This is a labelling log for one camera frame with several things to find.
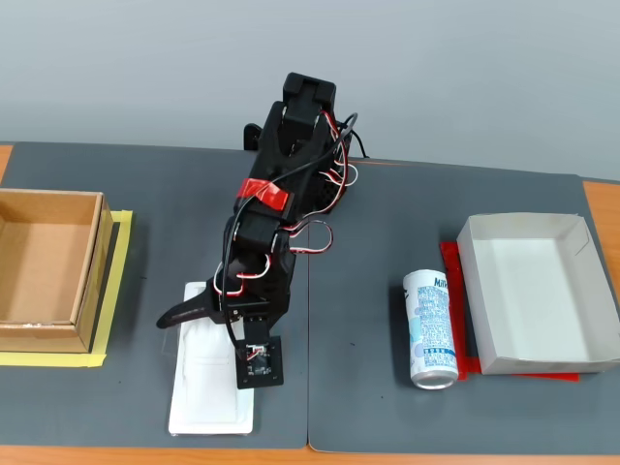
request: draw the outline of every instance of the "yellow tape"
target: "yellow tape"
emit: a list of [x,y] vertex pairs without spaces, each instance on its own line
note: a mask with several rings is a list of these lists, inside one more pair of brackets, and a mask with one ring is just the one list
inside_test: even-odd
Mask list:
[[118,223],[118,236],[114,247],[114,255],[109,268],[108,285],[104,294],[99,323],[95,333],[95,341],[90,354],[38,354],[30,352],[3,352],[0,353],[0,365],[11,366],[64,366],[64,367],[94,367],[104,364],[108,347],[109,331],[112,328],[114,309],[118,299],[123,268],[129,248],[129,233],[132,228],[132,211],[112,211],[112,221]]

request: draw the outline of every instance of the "white can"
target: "white can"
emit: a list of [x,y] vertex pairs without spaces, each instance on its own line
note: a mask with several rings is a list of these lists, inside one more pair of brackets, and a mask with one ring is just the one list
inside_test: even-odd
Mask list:
[[418,388],[444,389],[458,378],[452,339],[448,283],[440,271],[421,269],[403,279],[411,380]]

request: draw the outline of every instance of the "gray table mat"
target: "gray table mat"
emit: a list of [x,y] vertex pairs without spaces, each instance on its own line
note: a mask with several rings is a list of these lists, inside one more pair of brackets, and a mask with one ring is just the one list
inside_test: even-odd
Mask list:
[[222,233],[254,156],[227,150],[20,143],[3,187],[102,191],[134,210],[108,357],[102,368],[0,367],[0,444],[302,448],[307,439],[307,258],[294,271],[282,336],[285,384],[257,389],[248,436],[168,433],[177,330],[155,327],[185,283],[212,276]]
[[[409,377],[405,274],[444,270],[439,243],[455,240],[478,213],[577,213],[602,257],[581,179],[425,164],[358,169],[359,181],[328,219],[331,250],[310,260],[310,445],[620,453],[620,370],[578,384],[474,375],[444,391],[417,389]],[[310,235],[314,246],[323,243],[318,230]]]

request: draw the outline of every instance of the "can lid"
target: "can lid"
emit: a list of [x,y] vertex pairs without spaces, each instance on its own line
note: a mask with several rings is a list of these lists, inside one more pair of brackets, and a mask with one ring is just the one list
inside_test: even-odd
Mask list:
[[426,274],[426,273],[438,274],[442,276],[444,279],[446,279],[446,273],[444,273],[443,271],[438,271],[436,269],[418,269],[416,271],[412,271],[411,273],[406,274],[405,277],[403,278],[403,281],[409,277],[414,277],[418,274]]
[[450,371],[428,371],[418,373],[412,380],[414,385],[420,389],[445,389],[454,384],[458,375]]

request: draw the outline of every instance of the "open cardboard box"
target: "open cardboard box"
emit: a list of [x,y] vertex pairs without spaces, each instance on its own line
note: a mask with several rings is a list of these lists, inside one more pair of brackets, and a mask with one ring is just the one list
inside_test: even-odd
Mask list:
[[468,219],[458,250],[482,374],[598,372],[620,363],[620,321],[585,220]]
[[0,351],[89,351],[111,230],[101,193],[0,189]]

